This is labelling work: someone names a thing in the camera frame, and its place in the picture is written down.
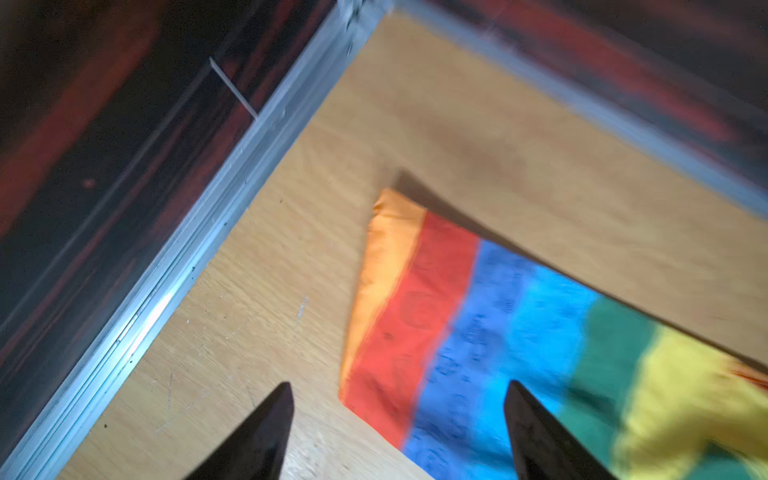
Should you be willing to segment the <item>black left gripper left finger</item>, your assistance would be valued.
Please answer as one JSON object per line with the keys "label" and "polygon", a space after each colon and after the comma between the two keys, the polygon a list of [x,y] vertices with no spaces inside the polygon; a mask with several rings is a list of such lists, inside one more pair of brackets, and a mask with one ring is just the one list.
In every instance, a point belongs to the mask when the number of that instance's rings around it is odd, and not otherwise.
{"label": "black left gripper left finger", "polygon": [[282,382],[186,479],[278,479],[295,406]]}

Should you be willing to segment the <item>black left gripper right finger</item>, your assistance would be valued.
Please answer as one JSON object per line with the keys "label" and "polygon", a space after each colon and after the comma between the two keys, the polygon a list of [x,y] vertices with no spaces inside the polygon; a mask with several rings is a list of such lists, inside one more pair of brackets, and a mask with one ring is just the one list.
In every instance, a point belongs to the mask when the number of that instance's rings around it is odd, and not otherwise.
{"label": "black left gripper right finger", "polygon": [[519,479],[615,480],[519,381],[509,383],[503,410]]}

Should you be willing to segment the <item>rainbow striped zip jacket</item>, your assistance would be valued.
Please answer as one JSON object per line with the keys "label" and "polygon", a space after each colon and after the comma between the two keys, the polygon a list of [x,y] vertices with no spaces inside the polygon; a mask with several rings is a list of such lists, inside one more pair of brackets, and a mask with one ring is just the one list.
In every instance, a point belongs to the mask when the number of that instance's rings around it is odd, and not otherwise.
{"label": "rainbow striped zip jacket", "polygon": [[513,381],[618,478],[767,475],[765,374],[382,191],[341,402],[436,479],[507,479]]}

